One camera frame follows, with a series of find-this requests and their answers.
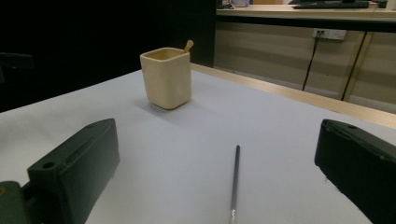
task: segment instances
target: beige cup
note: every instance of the beige cup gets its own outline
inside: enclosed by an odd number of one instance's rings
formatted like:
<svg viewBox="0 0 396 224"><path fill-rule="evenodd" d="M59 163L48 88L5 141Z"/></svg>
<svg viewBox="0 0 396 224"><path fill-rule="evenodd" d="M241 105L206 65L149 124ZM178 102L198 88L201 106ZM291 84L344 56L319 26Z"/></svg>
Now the beige cup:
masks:
<svg viewBox="0 0 396 224"><path fill-rule="evenodd" d="M182 49L155 49L140 55L148 100L174 109L191 98L190 53Z"/></svg>

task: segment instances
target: black plastic part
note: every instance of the black plastic part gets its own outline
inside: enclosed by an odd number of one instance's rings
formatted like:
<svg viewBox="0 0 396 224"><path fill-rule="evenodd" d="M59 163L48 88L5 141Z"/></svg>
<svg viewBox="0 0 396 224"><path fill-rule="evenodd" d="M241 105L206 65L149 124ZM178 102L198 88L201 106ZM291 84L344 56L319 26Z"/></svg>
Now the black plastic part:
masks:
<svg viewBox="0 0 396 224"><path fill-rule="evenodd" d="M379 8L386 8L388 1L374 0L373 2L377 3Z"/></svg>
<svg viewBox="0 0 396 224"><path fill-rule="evenodd" d="M30 224L23 193L15 181L0 182L0 223Z"/></svg>
<svg viewBox="0 0 396 224"><path fill-rule="evenodd" d="M340 8L367 8L369 7L369 2L367 1L343 1L343 2L314 2L311 4L299 4L294 6L295 9L340 9Z"/></svg>
<svg viewBox="0 0 396 224"><path fill-rule="evenodd" d="M358 127L325 119L315 165L373 223L396 223L396 146Z"/></svg>
<svg viewBox="0 0 396 224"><path fill-rule="evenodd" d="M35 68L32 55L18 53L0 53L0 65L12 68Z"/></svg>
<svg viewBox="0 0 396 224"><path fill-rule="evenodd" d="M30 182L0 182L0 224L83 224L120 163L116 122L92 123L28 168Z"/></svg>
<svg viewBox="0 0 396 224"><path fill-rule="evenodd" d="M33 164L28 169L30 183L52 210L44 223L85 223L119 162L115 120L106 119L85 127Z"/></svg>

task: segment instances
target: wall outlet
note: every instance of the wall outlet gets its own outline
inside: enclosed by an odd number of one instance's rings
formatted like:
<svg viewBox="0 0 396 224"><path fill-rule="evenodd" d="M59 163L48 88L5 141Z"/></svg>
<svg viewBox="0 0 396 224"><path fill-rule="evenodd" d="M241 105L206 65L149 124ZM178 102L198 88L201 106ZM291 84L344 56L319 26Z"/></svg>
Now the wall outlet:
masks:
<svg viewBox="0 0 396 224"><path fill-rule="evenodd" d="M322 39L326 39L327 36L329 35L329 30L328 29L315 28L314 29L314 33L312 34L312 36L313 37L317 37L318 36L318 32L321 33L320 38L322 38Z"/></svg>
<svg viewBox="0 0 396 224"><path fill-rule="evenodd" d="M327 38L343 40L346 37L346 34L347 34L346 30L329 30Z"/></svg>

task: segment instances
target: pen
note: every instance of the pen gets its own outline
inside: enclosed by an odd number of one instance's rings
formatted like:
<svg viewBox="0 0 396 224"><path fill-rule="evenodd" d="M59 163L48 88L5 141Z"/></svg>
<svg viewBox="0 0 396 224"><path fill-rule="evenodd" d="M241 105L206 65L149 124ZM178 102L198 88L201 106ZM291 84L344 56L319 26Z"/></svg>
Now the pen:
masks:
<svg viewBox="0 0 396 224"><path fill-rule="evenodd" d="M241 147L236 146L235 167L233 168L233 196L231 199L231 224L235 223L236 193L238 188L239 154Z"/></svg>

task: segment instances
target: cable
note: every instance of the cable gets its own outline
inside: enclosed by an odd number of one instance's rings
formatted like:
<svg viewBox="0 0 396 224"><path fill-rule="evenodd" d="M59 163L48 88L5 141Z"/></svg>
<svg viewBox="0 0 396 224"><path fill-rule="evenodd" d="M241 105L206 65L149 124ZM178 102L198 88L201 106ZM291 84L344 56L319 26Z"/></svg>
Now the cable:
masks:
<svg viewBox="0 0 396 224"><path fill-rule="evenodd" d="M349 76L347 78L346 87L344 88L343 95L341 96L341 101L344 101L344 99L346 97L347 86L349 85L350 79L352 78L352 75L353 75L353 72L354 72L353 70L355 69L356 63L357 63L357 61L359 59L359 55L361 54L361 48L363 47L364 40L365 40L366 36L367 36L367 31L364 32L364 36L363 36L363 39L361 41L361 45L359 46L358 54L357 54L357 56L355 58L355 61L353 62L352 70L350 71Z"/></svg>
<svg viewBox="0 0 396 224"><path fill-rule="evenodd" d="M320 36L321 36L322 34L323 34L323 31L317 31L317 36L315 37L314 50L313 50L313 52L312 52L311 61L309 62L308 68L307 68L307 70L306 70L306 75L305 75L305 80L304 80L304 84L303 84L303 89L302 89L302 91L305 89L306 81L308 80L308 77L309 77L309 71L311 70L311 64L312 64L312 61L314 60L315 51L317 50L318 42L319 42Z"/></svg>

